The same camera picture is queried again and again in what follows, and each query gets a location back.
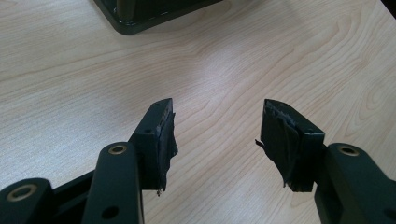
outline wooden table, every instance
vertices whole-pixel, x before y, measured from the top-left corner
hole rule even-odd
[[[375,0],[231,0],[138,35],[92,0],[0,1],[0,189],[58,187],[174,99],[178,155],[147,223],[319,223],[255,145],[265,98],[396,179],[396,21]]]

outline monitor stand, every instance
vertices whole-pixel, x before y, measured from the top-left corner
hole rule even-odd
[[[114,29],[123,35],[134,35],[219,1],[94,0]]]

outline black plastic part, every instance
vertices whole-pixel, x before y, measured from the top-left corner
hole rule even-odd
[[[0,223],[47,223],[53,214],[50,182],[24,179],[0,191]]]
[[[114,29],[134,35],[221,0],[94,0]]]
[[[93,171],[67,182],[53,191],[57,211],[50,223],[81,222],[92,178]]]
[[[170,160],[177,154],[174,118],[172,99],[159,101],[151,105],[129,140],[143,157],[142,189],[166,189]]]
[[[396,185],[366,152],[331,144],[324,167],[315,194],[322,223],[396,223]]]
[[[81,223],[144,223],[139,178],[131,143],[105,147],[96,164]]]
[[[293,191],[312,191],[324,132],[291,106],[265,100],[261,140],[265,154]]]
[[[388,8],[390,14],[396,19],[396,1],[395,0],[381,0],[385,7]]]

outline wood grain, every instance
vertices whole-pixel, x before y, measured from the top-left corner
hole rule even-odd
[[[147,223],[319,223],[254,144],[284,101],[396,179],[396,22],[374,0],[230,0],[117,34],[93,1],[0,0],[0,188],[53,187],[174,98],[178,155]]]

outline screw hole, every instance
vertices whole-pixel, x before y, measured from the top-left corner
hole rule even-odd
[[[108,150],[108,153],[113,155],[120,155],[126,150],[126,146],[114,146]]]
[[[359,156],[359,151],[351,147],[340,147],[340,151],[348,156]]]
[[[9,200],[10,202],[21,201],[34,194],[36,190],[37,190],[37,185],[34,184],[27,184],[20,186],[18,188],[15,188],[8,194],[7,200]]]
[[[111,219],[113,217],[116,217],[118,214],[119,214],[119,208],[117,206],[111,206],[102,212],[102,218]]]

